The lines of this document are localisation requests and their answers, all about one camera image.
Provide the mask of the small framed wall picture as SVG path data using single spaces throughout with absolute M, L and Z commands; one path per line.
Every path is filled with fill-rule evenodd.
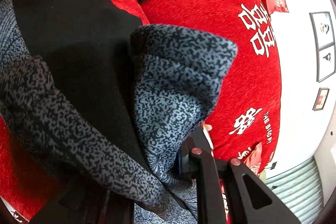
M 329 88 L 319 88 L 315 103 L 312 108 L 313 111 L 323 110 L 327 97 L 329 95 L 329 90 Z

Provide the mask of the large framed wall picture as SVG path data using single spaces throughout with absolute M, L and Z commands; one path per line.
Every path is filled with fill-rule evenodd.
M 335 74 L 335 35 L 331 14 L 327 11 L 309 14 L 313 27 L 317 59 L 317 82 Z

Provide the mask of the black pants grey lining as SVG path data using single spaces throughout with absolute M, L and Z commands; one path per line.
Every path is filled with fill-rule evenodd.
M 1 196 L 32 219 L 70 185 L 79 223 L 124 200 L 137 223 L 196 223 L 197 185 L 171 170 L 237 51 L 110 0 L 1 0 Z

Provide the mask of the red quilt white characters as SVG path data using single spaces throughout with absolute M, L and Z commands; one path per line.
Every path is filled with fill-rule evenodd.
M 1 0 L 1 196 L 48 223 L 231 223 L 273 204 L 244 164 L 215 167 L 239 113 L 280 99 L 261 81 L 254 0 Z

